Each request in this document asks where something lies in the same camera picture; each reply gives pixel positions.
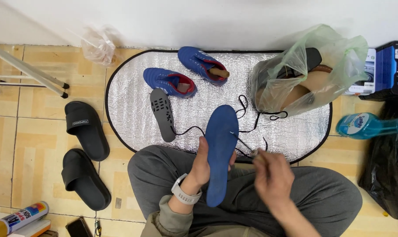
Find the white watch strap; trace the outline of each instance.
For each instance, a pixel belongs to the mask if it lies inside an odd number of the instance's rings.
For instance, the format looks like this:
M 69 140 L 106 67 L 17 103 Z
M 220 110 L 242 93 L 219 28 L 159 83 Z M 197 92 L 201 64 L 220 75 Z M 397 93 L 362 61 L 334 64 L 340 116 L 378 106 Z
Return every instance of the white watch strap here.
M 175 181 L 174 186 L 171 188 L 171 192 L 174 193 L 175 197 L 182 203 L 187 205 L 193 205 L 199 201 L 199 198 L 202 196 L 202 190 L 199 191 L 196 195 L 187 195 L 183 190 L 181 190 L 179 183 L 183 180 L 187 174 L 182 175 L 180 178 Z

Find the blue spray bottle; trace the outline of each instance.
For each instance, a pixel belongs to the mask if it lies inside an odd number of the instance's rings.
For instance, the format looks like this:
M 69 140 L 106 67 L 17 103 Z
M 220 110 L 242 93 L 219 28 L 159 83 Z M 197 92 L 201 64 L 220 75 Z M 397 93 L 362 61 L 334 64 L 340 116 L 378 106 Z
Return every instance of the blue spray bottle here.
M 344 137 L 369 139 L 376 136 L 398 133 L 398 118 L 380 120 L 372 113 L 356 113 L 343 117 L 336 131 Z

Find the gray pants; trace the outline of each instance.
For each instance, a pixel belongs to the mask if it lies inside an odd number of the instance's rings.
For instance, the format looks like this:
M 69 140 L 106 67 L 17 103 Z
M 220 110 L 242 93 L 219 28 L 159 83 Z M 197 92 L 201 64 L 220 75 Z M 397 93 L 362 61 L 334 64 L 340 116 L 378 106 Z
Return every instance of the gray pants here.
M 152 145 L 130 159 L 128 173 L 145 218 L 159 210 L 161 197 L 171 194 L 175 180 L 189 173 L 195 155 Z M 336 171 L 320 167 L 293 167 L 291 199 L 323 237 L 338 237 L 357 216 L 362 198 L 357 187 Z M 254 190 L 254 170 L 229 172 L 224 201 L 206 205 L 207 185 L 193 207 L 190 232 L 205 226 L 251 226 L 270 236 L 285 236 L 282 227 Z

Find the white wall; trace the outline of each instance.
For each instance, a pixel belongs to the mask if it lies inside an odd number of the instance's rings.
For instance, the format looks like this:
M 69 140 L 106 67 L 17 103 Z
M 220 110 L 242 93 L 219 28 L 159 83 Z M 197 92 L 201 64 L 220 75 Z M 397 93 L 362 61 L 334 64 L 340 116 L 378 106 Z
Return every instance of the white wall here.
M 75 45 L 108 25 L 123 46 L 286 49 L 328 24 L 371 47 L 398 40 L 398 0 L 0 0 L 0 43 Z

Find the black shoelace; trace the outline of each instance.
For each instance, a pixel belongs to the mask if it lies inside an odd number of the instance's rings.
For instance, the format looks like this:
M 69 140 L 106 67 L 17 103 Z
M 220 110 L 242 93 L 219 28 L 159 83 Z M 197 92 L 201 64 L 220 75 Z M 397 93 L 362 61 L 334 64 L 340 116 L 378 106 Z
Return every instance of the black shoelace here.
M 242 106 L 243 108 L 237 110 L 237 111 L 236 111 L 236 114 L 237 114 L 238 112 L 240 112 L 240 111 L 244 111 L 244 112 L 243 112 L 243 115 L 241 115 L 239 118 L 237 118 L 237 119 L 241 119 L 241 118 L 246 114 L 246 109 L 249 107 L 249 101 L 247 100 L 246 96 L 243 95 L 243 94 L 241 94 L 240 96 L 238 96 L 238 101 L 240 102 L 240 104 L 241 104 L 241 106 Z M 254 122 L 254 127 L 253 127 L 253 129 L 250 130 L 250 131 L 243 131 L 243 130 L 240 130 L 239 132 L 245 132 L 245 133 L 247 133 L 247 132 L 252 132 L 253 130 L 255 130 L 255 129 L 257 128 L 257 123 L 259 122 L 260 114 L 269 114 L 269 115 L 270 115 L 269 119 L 272 120 L 272 121 L 275 121 L 275 120 L 277 120 L 277 119 L 284 119 L 284 118 L 286 118 L 286 117 L 288 116 L 288 113 L 287 113 L 286 111 L 280 111 L 280 112 L 276 112 L 276 113 L 257 112 L 257 117 L 256 117 L 256 121 Z M 187 129 L 187 130 L 186 130 L 185 132 L 183 132 L 183 133 L 176 133 L 175 130 L 174 130 L 174 128 L 171 126 L 172 131 L 175 133 L 175 135 L 178 135 L 178 136 L 187 133 L 187 132 L 190 131 L 192 128 L 197 128 L 197 129 L 199 129 L 199 130 L 202 132 L 203 136 L 205 136 L 205 133 L 203 132 L 203 130 L 202 130 L 200 127 L 198 127 L 198 126 L 190 127 L 189 129 Z M 241 143 L 243 143 L 243 145 L 244 145 L 247 149 L 249 149 L 250 151 L 253 151 L 253 150 L 252 150 L 248 145 L 246 145 L 237 135 L 235 135 L 234 133 L 232 133 L 232 134 L 233 134 L 233 136 L 234 136 L 237 140 L 239 140 Z M 268 151 L 268 143 L 267 143 L 267 141 L 266 141 L 266 139 L 265 139 L 264 137 L 263 137 L 263 140 L 265 141 L 265 144 L 266 144 L 266 151 Z M 245 154 L 242 150 L 240 150 L 240 149 L 238 149 L 238 148 L 236 148 L 236 150 L 238 150 L 238 151 L 239 151 L 241 154 L 243 154 L 245 157 L 250 158 L 250 159 L 253 159 L 253 157 L 251 157 L 251 156 Z

